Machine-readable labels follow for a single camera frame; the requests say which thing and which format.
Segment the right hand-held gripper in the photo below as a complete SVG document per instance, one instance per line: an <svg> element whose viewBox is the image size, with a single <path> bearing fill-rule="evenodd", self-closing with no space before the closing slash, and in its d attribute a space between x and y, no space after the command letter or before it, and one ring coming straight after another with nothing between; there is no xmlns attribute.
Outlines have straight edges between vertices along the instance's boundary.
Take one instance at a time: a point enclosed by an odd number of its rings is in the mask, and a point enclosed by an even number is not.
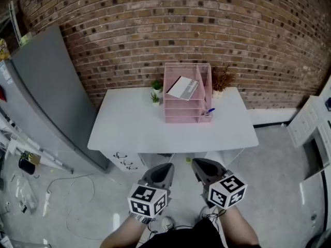
<svg viewBox="0 0 331 248"><path fill-rule="evenodd" d="M192 170L199 182L206 184L215 177L222 177L227 169L217 161L206 158L194 158ZM245 196L247 183L237 175L226 175L208 186L207 202L212 206L228 209L239 203Z"/></svg>

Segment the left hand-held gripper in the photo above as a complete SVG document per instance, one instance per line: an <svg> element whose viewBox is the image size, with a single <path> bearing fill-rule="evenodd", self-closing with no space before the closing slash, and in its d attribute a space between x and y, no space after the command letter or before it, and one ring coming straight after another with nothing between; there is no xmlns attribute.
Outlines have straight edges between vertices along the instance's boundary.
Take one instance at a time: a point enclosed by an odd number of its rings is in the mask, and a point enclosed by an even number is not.
<svg viewBox="0 0 331 248"><path fill-rule="evenodd" d="M146 218L162 214L170 201L173 177L172 163L160 164L147 170L141 180L133 184L128 194L130 212Z"/></svg>

